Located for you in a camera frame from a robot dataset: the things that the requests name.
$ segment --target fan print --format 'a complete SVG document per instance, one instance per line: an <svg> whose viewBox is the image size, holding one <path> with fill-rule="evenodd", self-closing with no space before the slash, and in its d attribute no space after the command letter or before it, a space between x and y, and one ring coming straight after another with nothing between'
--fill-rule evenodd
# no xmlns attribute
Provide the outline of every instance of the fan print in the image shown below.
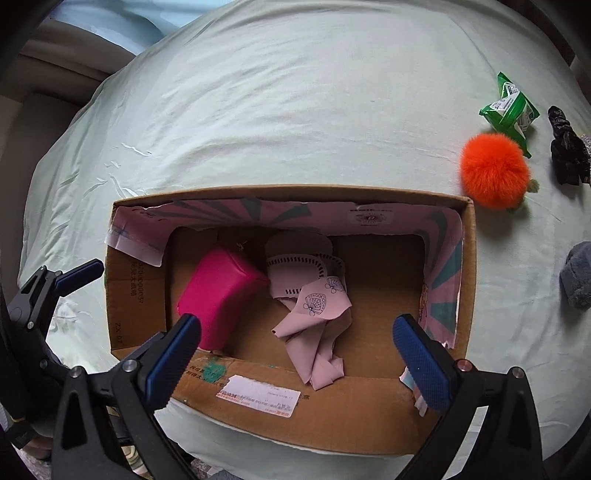
<svg viewBox="0 0 591 480"><path fill-rule="evenodd" d="M329 277L326 279L325 288L329 288L331 293L337 293L338 291L345 291L343 284L338 278Z"/></svg>
<svg viewBox="0 0 591 480"><path fill-rule="evenodd" d="M306 297L304 308L310 311L310 315L320 315L326 308L326 295L323 293L311 293Z"/></svg>

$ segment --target cardboard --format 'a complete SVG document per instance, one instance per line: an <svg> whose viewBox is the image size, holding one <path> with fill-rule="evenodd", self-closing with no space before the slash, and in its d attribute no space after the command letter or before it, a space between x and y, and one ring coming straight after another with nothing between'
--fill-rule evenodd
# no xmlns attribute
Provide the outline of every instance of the cardboard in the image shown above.
<svg viewBox="0 0 591 480"><path fill-rule="evenodd" d="M472 201L465 197L363 187L230 187L121 200L114 205L113 218L120 207L244 198L359 205L406 203L455 210L462 220L463 244L455 345L450 353L455 358L465 355L476 282L475 214ZM264 271L263 247L276 231L261 225L203 231L178 228L167 238L160 267L108 247L106 293L112 353L123 358L155 332L170 328L178 320L177 300L199 259L215 242L242 244L249 259ZM129 238L119 236L116 242L126 240ZM318 391L303 385L284 345L271 332L287 309L261 296L254 298L245 311L224 356L195 353L173 396L208 417L279 442L350 454L415 453L433 428L436 416L428 412L421 418L414 408L412 391L399 381L404 363L392 343L391 328L401 313L418 318L424 242L417 235L372 234L333 236L331 240L335 255L345 262L348 295L353 304L353 324L335 344L335 354L345 362L344 378ZM214 365L225 368L218 379L204 375ZM216 398L232 375L301 391L291 418Z"/></svg>

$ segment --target metal screw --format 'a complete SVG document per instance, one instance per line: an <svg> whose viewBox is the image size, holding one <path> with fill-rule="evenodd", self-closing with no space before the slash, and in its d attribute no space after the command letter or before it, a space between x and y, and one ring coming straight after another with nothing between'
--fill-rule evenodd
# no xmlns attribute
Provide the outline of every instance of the metal screw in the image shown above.
<svg viewBox="0 0 591 480"><path fill-rule="evenodd" d="M129 373L138 368L138 363L135 360L126 360L125 362L123 362L121 368L123 368L124 372Z"/></svg>
<svg viewBox="0 0 591 480"><path fill-rule="evenodd" d="M513 367L511 369L511 373L513 374L513 376L515 378L523 378L523 377L525 377L525 372L520 367Z"/></svg>
<svg viewBox="0 0 591 480"><path fill-rule="evenodd" d="M74 367L72 370L70 370L70 376L72 378L78 378L83 373L84 373L84 369L80 365L78 365L77 367Z"/></svg>
<svg viewBox="0 0 591 480"><path fill-rule="evenodd" d="M472 370L473 366L474 365L472 365L472 362L470 362L469 360L466 360L465 358L457 361L457 367L462 372L469 372L470 370Z"/></svg>

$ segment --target blue gripper pad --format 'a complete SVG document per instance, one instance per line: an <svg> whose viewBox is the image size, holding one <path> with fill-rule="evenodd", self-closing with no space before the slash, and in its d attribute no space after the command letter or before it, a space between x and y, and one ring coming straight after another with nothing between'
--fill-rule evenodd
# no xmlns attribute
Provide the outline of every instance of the blue gripper pad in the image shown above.
<svg viewBox="0 0 591 480"><path fill-rule="evenodd" d="M55 294L66 297L73 291L88 285L91 281L101 278L105 267L103 262L95 258L84 265L63 273L56 278Z"/></svg>
<svg viewBox="0 0 591 480"><path fill-rule="evenodd" d="M435 411L447 410L451 401L450 381L444 371L439 367L437 360L431 354L428 342L433 342L423 332L414 319L415 329L409 324L406 316L401 315L394 320L392 326L392 338L415 383L417 384L427 406Z"/></svg>
<svg viewBox="0 0 591 480"><path fill-rule="evenodd" d="M145 379L144 403L152 411L164 408L170 400L170 395L199 345L201 324L197 317L185 314L168 335L173 335L173 340L155 361Z"/></svg>

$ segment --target black fabric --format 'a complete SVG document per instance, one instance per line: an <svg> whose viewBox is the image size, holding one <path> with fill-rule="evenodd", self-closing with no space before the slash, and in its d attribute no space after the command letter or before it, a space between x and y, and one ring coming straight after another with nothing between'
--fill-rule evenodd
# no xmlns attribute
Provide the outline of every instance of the black fabric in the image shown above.
<svg viewBox="0 0 591 480"><path fill-rule="evenodd" d="M554 131L550 152L558 183L561 185L590 183L590 159L584 142L574 133L570 122L560 108L551 106L548 110L548 119Z"/></svg>

